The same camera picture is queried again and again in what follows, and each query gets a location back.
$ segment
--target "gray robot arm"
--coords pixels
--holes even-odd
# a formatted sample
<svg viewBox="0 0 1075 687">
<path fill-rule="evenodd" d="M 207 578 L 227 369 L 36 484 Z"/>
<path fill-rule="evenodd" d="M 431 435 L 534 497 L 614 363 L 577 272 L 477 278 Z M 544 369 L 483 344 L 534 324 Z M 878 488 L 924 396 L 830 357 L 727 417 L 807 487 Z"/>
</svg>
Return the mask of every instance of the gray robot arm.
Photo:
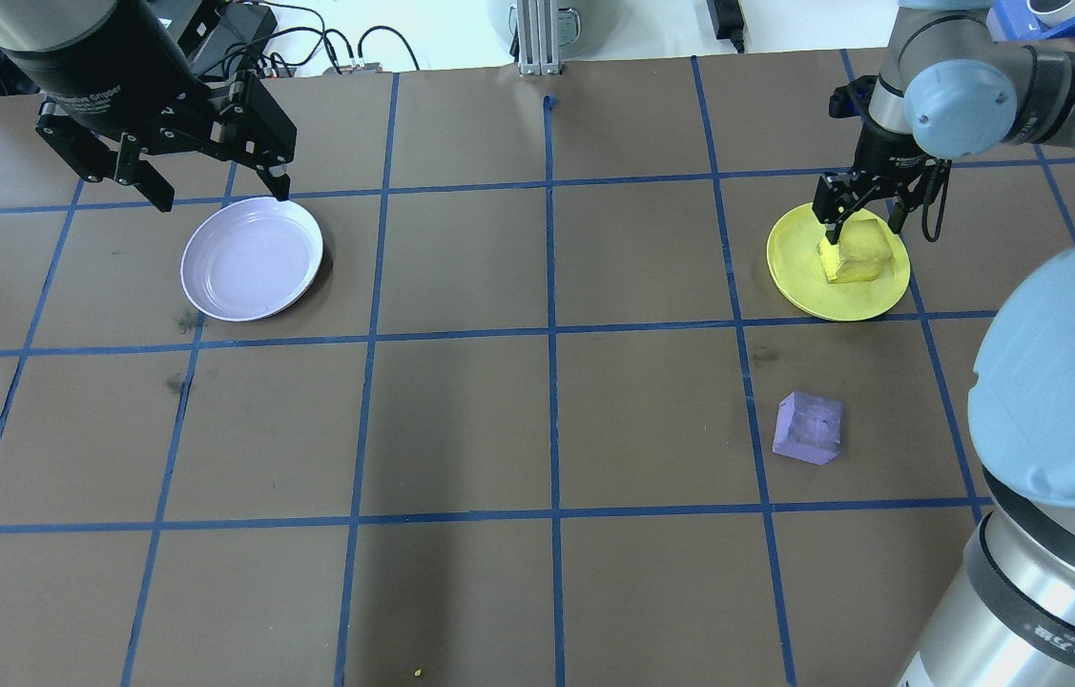
<svg viewBox="0 0 1075 687">
<path fill-rule="evenodd" d="M 813 209 L 837 241 L 842 223 L 895 199 L 890 227 L 935 200 L 951 161 L 1000 142 L 1075 148 L 1075 53 L 995 44 L 992 0 L 902 0 L 885 66 L 834 92 L 831 116 L 863 118 L 856 161 L 823 174 Z"/>
</svg>

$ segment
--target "power adapter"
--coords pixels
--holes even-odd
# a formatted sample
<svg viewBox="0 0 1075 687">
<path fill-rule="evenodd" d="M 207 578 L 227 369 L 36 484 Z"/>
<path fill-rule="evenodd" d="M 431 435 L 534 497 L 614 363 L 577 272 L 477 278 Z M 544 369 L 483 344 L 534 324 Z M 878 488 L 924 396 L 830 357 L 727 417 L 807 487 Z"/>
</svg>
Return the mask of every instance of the power adapter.
<svg viewBox="0 0 1075 687">
<path fill-rule="evenodd" d="M 711 13 L 711 25 L 715 27 L 715 38 L 731 40 L 737 53 L 745 52 L 745 14 L 741 13 L 741 0 L 706 0 Z"/>
</svg>

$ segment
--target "yellow cube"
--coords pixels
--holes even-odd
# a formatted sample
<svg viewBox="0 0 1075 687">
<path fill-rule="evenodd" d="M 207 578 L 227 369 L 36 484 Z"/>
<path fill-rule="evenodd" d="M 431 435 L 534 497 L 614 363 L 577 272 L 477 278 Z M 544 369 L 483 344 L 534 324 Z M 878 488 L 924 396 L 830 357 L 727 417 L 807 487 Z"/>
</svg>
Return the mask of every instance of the yellow cube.
<svg viewBox="0 0 1075 687">
<path fill-rule="evenodd" d="M 875 282 L 890 266 L 893 252 L 885 228 L 874 218 L 850 220 L 842 227 L 836 246 L 821 238 L 817 252 L 830 284 Z"/>
</svg>

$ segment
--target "plate rim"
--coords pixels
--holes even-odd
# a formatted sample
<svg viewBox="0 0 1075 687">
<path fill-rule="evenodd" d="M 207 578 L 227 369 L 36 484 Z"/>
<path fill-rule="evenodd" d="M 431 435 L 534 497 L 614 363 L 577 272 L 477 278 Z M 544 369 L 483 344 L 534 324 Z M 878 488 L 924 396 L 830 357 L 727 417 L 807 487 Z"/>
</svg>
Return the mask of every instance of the plate rim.
<svg viewBox="0 0 1075 687">
<path fill-rule="evenodd" d="M 268 200 L 272 201 L 272 203 L 268 204 L 267 213 L 278 214 L 282 207 L 296 209 L 299 210 L 299 213 L 301 213 L 301 216 L 299 216 L 300 221 L 293 224 L 293 226 L 298 226 L 299 229 L 301 229 L 302 235 L 304 235 L 305 239 L 305 243 L 309 244 L 311 247 L 311 254 L 309 256 L 307 268 L 304 271 L 304 276 L 301 280 L 299 280 L 296 292 L 293 294 L 293 296 L 290 296 L 287 301 L 284 301 L 284 303 L 280 304 L 278 307 L 272 307 L 271 310 L 267 310 L 267 312 L 259 314 L 253 313 L 249 314 L 248 317 L 220 316 L 220 314 L 215 314 L 211 312 L 211 310 L 202 307 L 202 305 L 198 304 L 198 301 L 194 299 L 192 292 L 190 292 L 187 278 L 185 278 L 185 267 L 187 267 L 187 264 L 191 264 L 191 262 L 189 262 L 188 260 L 191 259 L 190 252 L 191 248 L 194 247 L 194 243 L 196 243 L 196 241 L 198 240 L 205 240 L 206 238 L 209 238 L 211 231 L 214 231 L 214 229 L 211 229 L 210 226 L 216 220 L 216 218 L 219 217 L 220 214 L 227 213 L 228 210 L 231 210 L 232 207 L 238 207 L 238 205 L 245 205 L 245 204 L 267 205 Z M 275 314 L 281 313 L 282 310 L 289 309 L 290 305 L 296 303 L 296 301 L 300 300 L 301 296 L 304 295 L 304 292 L 306 292 L 310 289 L 310 287 L 312 286 L 312 282 L 314 282 L 314 280 L 316 278 L 316 273 L 320 269 L 320 260 L 322 260 L 324 256 L 325 256 L 325 235 L 320 233 L 319 223 L 316 221 L 316 218 L 312 216 L 312 213 L 310 213 L 309 210 L 304 207 L 304 205 L 301 205 L 293 200 L 275 200 L 272 199 L 272 197 L 268 196 L 257 196 L 254 197 L 254 199 L 236 200 L 234 201 L 234 203 L 229 203 L 224 207 L 216 210 L 215 213 L 211 213 L 211 215 L 207 216 L 205 220 L 202 220 L 202 223 L 198 225 L 198 229 L 194 230 L 192 234 L 190 234 L 189 240 L 185 243 L 185 248 L 181 253 L 181 264 L 178 266 L 181 290 L 185 292 L 185 300 L 188 300 L 189 304 L 194 305 L 194 307 L 198 309 L 198 311 L 201 312 L 202 314 L 205 314 L 206 317 L 217 318 L 217 320 L 220 321 L 255 321 L 259 320 L 260 318 L 268 318 L 274 316 Z"/>
</svg>

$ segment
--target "sponge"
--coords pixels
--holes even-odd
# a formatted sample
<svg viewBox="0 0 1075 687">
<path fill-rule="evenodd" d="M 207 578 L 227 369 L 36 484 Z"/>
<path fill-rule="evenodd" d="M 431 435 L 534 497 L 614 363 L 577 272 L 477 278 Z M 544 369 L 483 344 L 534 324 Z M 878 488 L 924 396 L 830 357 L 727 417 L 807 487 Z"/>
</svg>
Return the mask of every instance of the sponge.
<svg viewBox="0 0 1075 687">
<path fill-rule="evenodd" d="M 778 403 L 774 453 L 826 464 L 842 450 L 842 401 L 793 391 Z"/>
<path fill-rule="evenodd" d="M 893 260 L 885 228 L 875 218 L 847 221 L 836 246 L 821 238 L 817 252 L 821 254 L 821 267 L 830 284 L 875 282 Z"/>
</svg>

